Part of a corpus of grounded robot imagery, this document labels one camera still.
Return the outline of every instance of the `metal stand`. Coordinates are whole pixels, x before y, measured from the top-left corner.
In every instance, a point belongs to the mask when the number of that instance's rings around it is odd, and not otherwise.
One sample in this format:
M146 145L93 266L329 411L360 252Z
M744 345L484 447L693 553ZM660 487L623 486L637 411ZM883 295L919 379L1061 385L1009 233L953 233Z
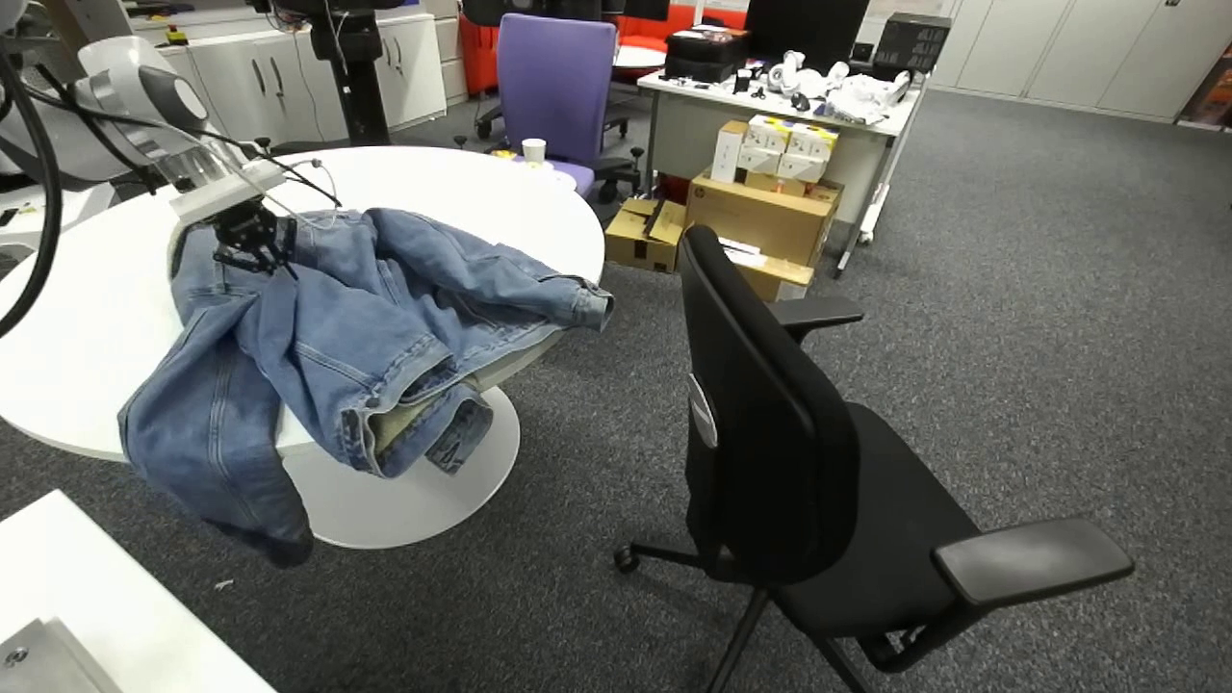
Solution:
M311 52L330 62L347 136L353 145L391 143L379 57L383 32L375 11L347 11L344 19L330 11L311 11Z

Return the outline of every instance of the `black office chair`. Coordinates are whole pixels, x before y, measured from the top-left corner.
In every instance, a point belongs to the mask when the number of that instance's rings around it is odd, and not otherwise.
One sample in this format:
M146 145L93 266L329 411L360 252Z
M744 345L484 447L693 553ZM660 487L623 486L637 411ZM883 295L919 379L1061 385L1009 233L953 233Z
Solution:
M1089 518L980 532L883 415L846 402L801 340L859 320L859 306L760 305L710 227L686 229L678 260L696 553L628 544L618 564L665 559L753 586L710 689L729 684L768 600L862 689L837 640L859 640L877 671L896 675L994 609L1131 574Z

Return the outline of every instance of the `blue denim jacket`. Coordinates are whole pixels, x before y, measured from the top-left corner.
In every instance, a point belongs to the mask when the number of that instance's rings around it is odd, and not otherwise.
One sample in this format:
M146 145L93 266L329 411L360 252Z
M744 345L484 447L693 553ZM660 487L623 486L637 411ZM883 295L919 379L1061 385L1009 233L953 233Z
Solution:
M289 266L273 273L216 260L207 224L187 233L187 334L125 402L120 437L158 491L283 564L311 551L273 450L283 402L361 474L457 471L495 418L477 379L614 306L596 286L412 211L311 211L276 233ZM392 411L412 423L383 436Z

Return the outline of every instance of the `cable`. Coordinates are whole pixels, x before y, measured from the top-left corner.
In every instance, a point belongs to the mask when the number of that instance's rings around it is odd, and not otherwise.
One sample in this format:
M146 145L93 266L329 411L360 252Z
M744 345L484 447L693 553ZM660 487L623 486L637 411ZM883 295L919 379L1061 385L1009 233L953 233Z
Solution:
M43 101L43 105L49 105L49 106L71 106L71 105L56 101L56 94L43 94L43 92L26 92L26 94L33 94L33 101ZM81 106L81 112L93 115L93 119L107 119L107 121L158 128L158 132L172 132L172 136L183 136L183 137L198 137L198 136L190 136L190 132L183 132L183 128L172 128L172 121L156 121L156 119L135 119L135 115L115 115L115 112L93 112L93 106ZM246 148L246 154L261 159L261 160L273 160L283 174L296 177L301 186L316 188L316 193L329 197L337 209L344 209L344 198L341 198L337 193L321 188L321 186L310 180L301 168L276 160L276 159L265 154L261 145L244 143L244 137L231 137L231 136L221 136L221 132L199 132L199 136L205 136L205 137L216 137L216 143L229 143L229 145L238 145L238 148Z
M142 177L146 193L156 197L158 180L151 177L151 168L140 165L140 160L131 160L131 159L99 132L99 121L93 121L93 115L81 112L76 94L72 94L45 65L36 65L36 68L38 68L43 80L61 94L61 105L65 105L71 112L76 112L76 119L86 121L86 132L88 132L93 137L99 137L99 145L106 145L115 160L125 160L135 177Z
M36 252L36 270L24 286L24 291L17 295L17 305L0 314L0 340L36 306L45 275L49 275L49 260L56 260L56 251L57 251L57 238L61 238L61 168L56 160L56 145L45 137L45 128L24 87L24 77L21 68L13 65L8 57L8 38L0 38L0 80L6 80L6 94L17 105L17 112L24 115L26 121L26 136L36 143L36 154L38 154L38 168L43 168L43 233L38 233L38 252Z

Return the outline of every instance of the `cardboard box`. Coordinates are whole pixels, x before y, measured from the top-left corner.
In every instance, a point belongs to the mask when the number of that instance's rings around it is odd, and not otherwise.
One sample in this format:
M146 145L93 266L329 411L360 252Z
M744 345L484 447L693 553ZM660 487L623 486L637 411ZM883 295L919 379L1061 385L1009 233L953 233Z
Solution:
M753 186L693 177L682 227L706 224L720 238L746 247L729 251L729 257L753 275L753 290L764 301L773 301L781 286L808 290L837 209L840 188L786 197Z
M610 224L610 260L670 273L678 270L686 209L670 198L632 197Z

